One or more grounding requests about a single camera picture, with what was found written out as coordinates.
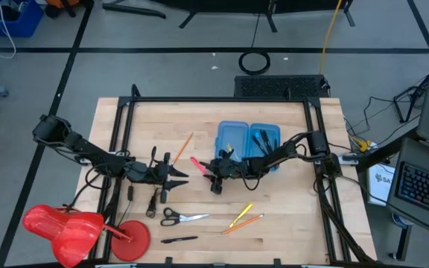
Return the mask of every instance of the yellow cable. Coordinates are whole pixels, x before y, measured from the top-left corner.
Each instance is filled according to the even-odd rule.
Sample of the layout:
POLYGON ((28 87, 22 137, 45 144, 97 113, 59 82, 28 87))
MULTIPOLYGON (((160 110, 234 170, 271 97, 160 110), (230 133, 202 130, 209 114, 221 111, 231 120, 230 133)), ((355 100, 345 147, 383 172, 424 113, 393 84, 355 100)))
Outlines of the yellow cable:
POLYGON ((340 4, 342 4, 342 0, 339 0, 339 2, 337 3, 337 7, 335 8, 334 16, 332 17, 331 24, 328 26, 327 34, 325 35, 324 49, 322 50, 322 62, 320 63, 319 74, 322 74, 322 72, 324 71, 325 49, 327 48, 328 36, 331 35, 332 26, 334 26, 335 18, 337 17, 337 13, 339 13, 340 4))

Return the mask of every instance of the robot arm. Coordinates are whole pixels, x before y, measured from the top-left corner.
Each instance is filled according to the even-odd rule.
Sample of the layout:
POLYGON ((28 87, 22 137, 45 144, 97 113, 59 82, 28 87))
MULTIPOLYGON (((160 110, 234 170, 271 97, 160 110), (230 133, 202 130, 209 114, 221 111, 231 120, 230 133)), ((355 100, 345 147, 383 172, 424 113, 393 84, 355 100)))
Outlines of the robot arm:
POLYGON ((38 144, 50 147, 60 154, 73 154, 74 160, 79 164, 82 164, 82 159, 89 160, 95 171, 101 175, 119 179, 126 176, 134 183, 161 185, 160 202, 162 203, 166 202, 167 191, 188 183, 187 181, 168 181, 168 175, 188 177, 169 165, 170 153, 165 153, 163 161, 157 161, 154 159, 156 153, 156 147, 154 147, 152 161, 147 166, 145 163, 136 161, 135 157, 117 156, 102 150, 84 139, 81 134, 72 131, 68 121, 54 115, 41 116, 40 122, 33 130, 33 137, 38 144), (156 163, 155 167, 151 167, 153 162, 156 163))
POLYGON ((233 153, 234 150, 229 153, 220 150, 220 158, 211 160, 209 164, 201 162, 212 172, 212 175, 207 177, 212 181, 211 191, 215 194, 221 194, 223 179, 260 179, 268 174, 272 167, 288 159, 320 162, 326 176, 342 175, 338 158, 330 152, 325 133, 321 131, 299 133, 266 156, 243 158, 241 162, 237 162, 230 158, 233 153), (310 156, 302 155, 296 150, 296 146, 304 138, 308 141, 310 156))

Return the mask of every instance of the black mat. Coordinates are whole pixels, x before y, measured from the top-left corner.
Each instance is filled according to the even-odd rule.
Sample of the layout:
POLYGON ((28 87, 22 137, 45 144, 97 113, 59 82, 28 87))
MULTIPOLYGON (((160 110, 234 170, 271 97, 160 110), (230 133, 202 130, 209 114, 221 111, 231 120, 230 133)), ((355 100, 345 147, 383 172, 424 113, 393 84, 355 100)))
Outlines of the black mat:
POLYGON ((321 87, 323 75, 263 75, 237 76, 235 97, 283 97, 286 89, 292 98, 328 98, 321 87))

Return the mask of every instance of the red disc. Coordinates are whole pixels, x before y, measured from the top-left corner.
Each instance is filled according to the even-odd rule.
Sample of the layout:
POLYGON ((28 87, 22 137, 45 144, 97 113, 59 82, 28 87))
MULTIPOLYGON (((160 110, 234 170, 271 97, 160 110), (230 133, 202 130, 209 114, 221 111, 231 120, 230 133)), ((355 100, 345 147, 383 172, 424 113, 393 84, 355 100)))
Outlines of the red disc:
POLYGON ((112 251, 123 261, 134 261, 147 251, 150 245, 150 232, 145 224, 137 220, 128 220, 119 226, 124 233, 133 237, 131 241, 112 236, 112 251))

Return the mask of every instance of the wooden table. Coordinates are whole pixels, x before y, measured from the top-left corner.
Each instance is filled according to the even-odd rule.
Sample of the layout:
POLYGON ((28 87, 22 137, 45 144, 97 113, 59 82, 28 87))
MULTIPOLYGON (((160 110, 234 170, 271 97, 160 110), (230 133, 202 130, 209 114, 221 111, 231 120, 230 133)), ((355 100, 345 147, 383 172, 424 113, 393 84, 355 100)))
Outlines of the wooden table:
MULTIPOLYGON (((105 150, 109 148, 117 102, 117 98, 101 98, 95 112, 89 140, 105 150)), ((321 104, 329 142, 349 146, 339 100, 321 99, 321 104)), ((123 120, 118 144, 121 144, 123 120)), ((190 157, 195 156, 204 162, 213 159, 217 126, 223 120, 277 124, 281 127, 282 141, 307 130, 301 103, 137 103, 128 145, 137 160, 148 163, 153 145, 157 146, 156 159, 162 159, 165 152, 174 157, 190 133, 194 132, 194 135, 175 165, 176 169, 189 174, 189 178, 182 178, 188 179, 189 183, 169 192, 166 204, 157 203, 155 218, 145 216, 153 186, 135 185, 135 199, 124 220, 143 222, 152 238, 150 248, 136 262, 164 263, 166 257, 173 257, 176 264, 272 264, 274 258, 280 258, 283 264, 328 264, 319 199, 312 189, 315 175, 311 163, 298 159, 283 163, 278 171, 261 179, 256 191, 248 191, 240 179, 225 180, 221 195, 209 190, 210 181, 202 177, 190 157), (217 234, 227 229, 248 202, 255 205, 240 222, 261 213, 265 217, 228 235, 217 234), (161 227, 165 207, 184 215, 210 216, 177 226, 161 227), (160 243, 161 239, 191 235, 199 238, 160 243)), ((346 152, 336 147, 331 147, 331 150, 346 152)), ((82 168, 77 189, 85 184, 83 178, 88 169, 82 168)), ((353 167, 343 166, 343 173, 357 178, 353 167)), ((128 180, 123 181, 117 223, 128 204, 129 184, 128 180)), ((376 259, 360 188, 343 179, 337 180, 337 187, 346 228, 365 252, 376 259)), ((99 191, 87 188, 80 195, 76 208, 96 211, 98 199, 99 191)), ((332 233, 337 259, 341 259, 334 226, 332 233)), ((98 256, 101 256, 101 245, 98 256)), ((112 254, 110 261, 120 260, 112 254)))

